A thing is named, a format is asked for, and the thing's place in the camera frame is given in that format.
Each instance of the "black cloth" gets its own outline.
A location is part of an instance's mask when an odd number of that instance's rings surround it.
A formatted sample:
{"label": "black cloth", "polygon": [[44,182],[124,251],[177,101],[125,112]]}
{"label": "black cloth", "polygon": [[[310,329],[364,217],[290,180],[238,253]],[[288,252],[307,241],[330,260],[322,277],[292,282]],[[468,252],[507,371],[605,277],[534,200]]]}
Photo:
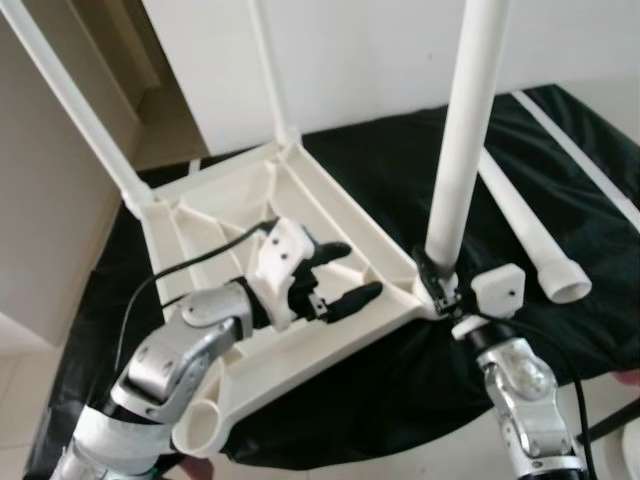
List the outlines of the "black cloth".
{"label": "black cloth", "polygon": [[[638,205],[638,146],[557,87],[527,93]],[[306,135],[304,145],[409,251],[424,242],[445,115],[440,108],[384,118]],[[481,180],[459,275],[506,262],[524,268],[526,304],[517,320],[563,339],[582,378],[640,366],[638,232],[510,95],[496,98],[485,144],[564,251],[582,265],[593,290],[580,302],[551,304]],[[145,172],[144,178],[159,185],[186,171],[179,165]],[[106,391],[109,376],[97,373],[101,363],[113,362],[128,297],[150,272],[141,228],[122,208],[87,284],[25,478],[48,478],[91,384]],[[162,322],[151,290],[134,311],[127,356]],[[420,319],[408,323],[239,422],[223,451],[240,463],[309,469],[399,452],[465,425],[490,402],[474,358],[452,339],[450,328]],[[530,341],[566,383],[562,359],[544,342]]]}

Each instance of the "white plastic tube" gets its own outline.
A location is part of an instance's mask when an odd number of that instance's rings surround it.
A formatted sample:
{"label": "white plastic tube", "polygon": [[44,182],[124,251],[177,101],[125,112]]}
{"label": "white plastic tube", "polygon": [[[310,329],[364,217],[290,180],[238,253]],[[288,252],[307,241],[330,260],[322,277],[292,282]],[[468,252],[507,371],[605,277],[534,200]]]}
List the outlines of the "white plastic tube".
{"label": "white plastic tube", "polygon": [[427,230],[440,276],[454,273],[489,124],[510,0],[467,0]]}
{"label": "white plastic tube", "polygon": [[480,176],[538,270],[538,282],[549,300],[569,303],[591,291],[591,280],[568,258],[511,184],[489,152],[483,149]]}
{"label": "white plastic tube", "polygon": [[291,118],[284,95],[282,78],[276,64],[264,0],[249,0],[249,13],[269,97],[276,141],[280,145],[300,143],[300,134]]}
{"label": "white plastic tube", "polygon": [[149,186],[140,180],[84,98],[25,8],[23,0],[0,0],[0,10],[73,123],[120,189],[127,206],[137,214],[137,206],[153,201]]}

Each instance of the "black fabric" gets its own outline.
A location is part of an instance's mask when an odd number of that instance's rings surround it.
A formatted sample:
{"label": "black fabric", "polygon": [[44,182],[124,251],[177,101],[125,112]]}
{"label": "black fabric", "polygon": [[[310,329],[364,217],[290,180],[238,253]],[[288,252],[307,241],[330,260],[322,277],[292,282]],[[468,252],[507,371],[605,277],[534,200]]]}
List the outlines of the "black fabric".
{"label": "black fabric", "polygon": [[[637,202],[636,145],[557,87],[527,93]],[[307,135],[304,144],[409,251],[424,242],[445,115],[444,108],[423,110]],[[524,268],[526,306],[517,319],[562,338],[583,378],[640,366],[637,231],[511,96],[496,99],[486,146],[583,266],[593,291],[581,302],[550,304],[481,181],[458,273],[505,262]],[[182,165],[147,172],[145,179],[160,184],[185,173]],[[140,226],[122,209],[83,296],[26,478],[48,478],[100,362],[113,361],[128,296],[149,273]],[[126,355],[161,322],[155,292],[141,299],[133,319]],[[561,359],[530,340],[566,383]],[[98,383],[106,389],[105,380]],[[242,420],[224,452],[240,463],[290,469],[365,460],[435,440],[489,407],[473,356],[451,338],[450,325],[414,320]]]}

